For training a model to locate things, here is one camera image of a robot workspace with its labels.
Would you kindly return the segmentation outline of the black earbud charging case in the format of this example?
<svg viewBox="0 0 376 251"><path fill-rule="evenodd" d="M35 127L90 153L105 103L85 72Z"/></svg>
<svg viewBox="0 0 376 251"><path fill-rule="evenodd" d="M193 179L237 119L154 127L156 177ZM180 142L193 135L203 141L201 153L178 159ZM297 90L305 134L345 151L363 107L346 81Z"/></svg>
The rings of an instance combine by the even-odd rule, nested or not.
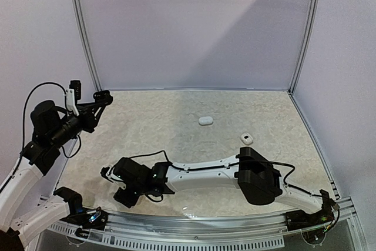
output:
<svg viewBox="0 0 376 251"><path fill-rule="evenodd" d="M98 91L93 94L95 103L108 106L113 102L113 96L109 90Z"/></svg>

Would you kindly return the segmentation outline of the white gold-trimmed charging case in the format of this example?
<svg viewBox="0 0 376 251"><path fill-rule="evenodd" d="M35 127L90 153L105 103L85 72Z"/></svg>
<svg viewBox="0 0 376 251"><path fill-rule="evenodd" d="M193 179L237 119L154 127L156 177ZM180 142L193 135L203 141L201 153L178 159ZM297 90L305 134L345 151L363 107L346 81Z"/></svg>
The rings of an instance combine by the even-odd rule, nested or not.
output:
<svg viewBox="0 0 376 251"><path fill-rule="evenodd" d="M242 134L240 139L245 145L251 145L253 143L253 137L248 133Z"/></svg>

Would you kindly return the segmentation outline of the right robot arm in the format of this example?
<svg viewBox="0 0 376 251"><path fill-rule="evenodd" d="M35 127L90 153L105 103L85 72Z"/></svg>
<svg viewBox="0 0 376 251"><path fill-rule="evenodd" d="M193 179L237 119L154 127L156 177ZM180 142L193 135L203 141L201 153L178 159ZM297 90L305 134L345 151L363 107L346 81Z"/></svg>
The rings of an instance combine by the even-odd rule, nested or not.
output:
<svg viewBox="0 0 376 251"><path fill-rule="evenodd" d="M151 168L138 163L134 156L122 157L102 173L117 183L114 198L127 208L141 196L160 202L164 195L188 189L224 187L241 190L251 205L278 202L297 208L308 225L332 217L340 207L328 191L310 192L287 181L295 169L288 163L267 160L251 147L242 147L238 154L216 161L177 163L165 159Z"/></svg>

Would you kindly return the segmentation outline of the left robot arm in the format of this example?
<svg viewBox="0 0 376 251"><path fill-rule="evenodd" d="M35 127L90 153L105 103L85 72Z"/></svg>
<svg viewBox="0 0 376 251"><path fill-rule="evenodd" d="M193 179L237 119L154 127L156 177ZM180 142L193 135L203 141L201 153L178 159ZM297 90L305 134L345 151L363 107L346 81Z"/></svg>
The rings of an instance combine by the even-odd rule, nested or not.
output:
<svg viewBox="0 0 376 251"><path fill-rule="evenodd" d="M32 111L32 139L1 187L1 250L24 250L59 220L78 225L80 232L105 229L108 213L101 208L84 208L82 196L66 187L55 190L45 204L15 216L28 192L52 168L63 146L81 131L92 133L105 107L113 101L108 91L96 92L93 97L94 102L78 104L73 113L52 100L39 103Z"/></svg>

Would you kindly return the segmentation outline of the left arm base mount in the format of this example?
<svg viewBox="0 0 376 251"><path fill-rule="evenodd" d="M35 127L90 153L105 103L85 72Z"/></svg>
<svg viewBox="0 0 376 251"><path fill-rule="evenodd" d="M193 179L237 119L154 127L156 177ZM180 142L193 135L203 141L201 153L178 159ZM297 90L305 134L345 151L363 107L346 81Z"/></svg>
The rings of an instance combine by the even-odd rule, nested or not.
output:
<svg viewBox="0 0 376 251"><path fill-rule="evenodd" d="M61 221L80 226L82 229L104 230L108 222L108 212L101 207L96 209L84 208L82 213L69 215Z"/></svg>

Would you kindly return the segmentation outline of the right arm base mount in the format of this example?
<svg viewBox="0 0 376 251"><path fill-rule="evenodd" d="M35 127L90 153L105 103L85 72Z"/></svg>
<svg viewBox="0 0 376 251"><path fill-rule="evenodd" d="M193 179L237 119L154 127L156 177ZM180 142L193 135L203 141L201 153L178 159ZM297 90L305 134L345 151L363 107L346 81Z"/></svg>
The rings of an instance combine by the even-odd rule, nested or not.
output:
<svg viewBox="0 0 376 251"><path fill-rule="evenodd" d="M294 231L332 222L334 220L334 211L339 211L339 209L339 204L330 199L322 204L318 212L312 214L308 214L303 210L287 212L285 214L287 230Z"/></svg>

